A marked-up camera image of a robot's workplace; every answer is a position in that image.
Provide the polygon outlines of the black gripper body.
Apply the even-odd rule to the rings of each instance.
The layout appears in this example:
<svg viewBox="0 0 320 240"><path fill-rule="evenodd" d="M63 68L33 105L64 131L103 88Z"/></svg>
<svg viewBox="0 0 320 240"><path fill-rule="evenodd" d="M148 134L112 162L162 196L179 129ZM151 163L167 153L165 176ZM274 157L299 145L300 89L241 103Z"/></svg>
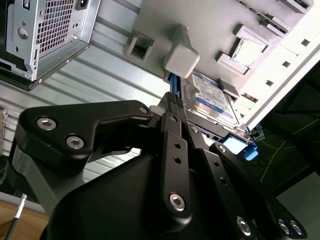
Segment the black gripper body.
<svg viewBox="0 0 320 240"><path fill-rule="evenodd" d="M230 240L215 189L185 154L137 156L67 194L43 240Z"/></svg>

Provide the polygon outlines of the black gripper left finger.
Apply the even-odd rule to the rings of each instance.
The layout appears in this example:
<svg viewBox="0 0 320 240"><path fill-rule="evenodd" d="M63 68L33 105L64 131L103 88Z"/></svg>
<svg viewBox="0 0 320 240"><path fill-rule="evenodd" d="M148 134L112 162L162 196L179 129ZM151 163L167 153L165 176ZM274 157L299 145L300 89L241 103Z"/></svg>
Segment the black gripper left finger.
<svg viewBox="0 0 320 240"><path fill-rule="evenodd" d="M163 96L162 114L137 100L24 110L11 149L16 187L33 193L50 218L66 195L135 157L188 159L176 98Z"/></svg>

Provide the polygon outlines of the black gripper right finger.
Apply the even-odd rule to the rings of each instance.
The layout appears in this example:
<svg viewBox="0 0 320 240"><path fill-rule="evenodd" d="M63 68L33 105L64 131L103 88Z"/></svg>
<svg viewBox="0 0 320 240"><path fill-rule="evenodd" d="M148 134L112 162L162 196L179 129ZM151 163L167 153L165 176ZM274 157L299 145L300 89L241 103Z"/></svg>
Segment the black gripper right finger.
<svg viewBox="0 0 320 240"><path fill-rule="evenodd" d="M198 173L214 187L221 205L222 240L306 240L307 231L284 205L222 143L208 146L188 122L183 100L176 98L184 134L196 157Z"/></svg>

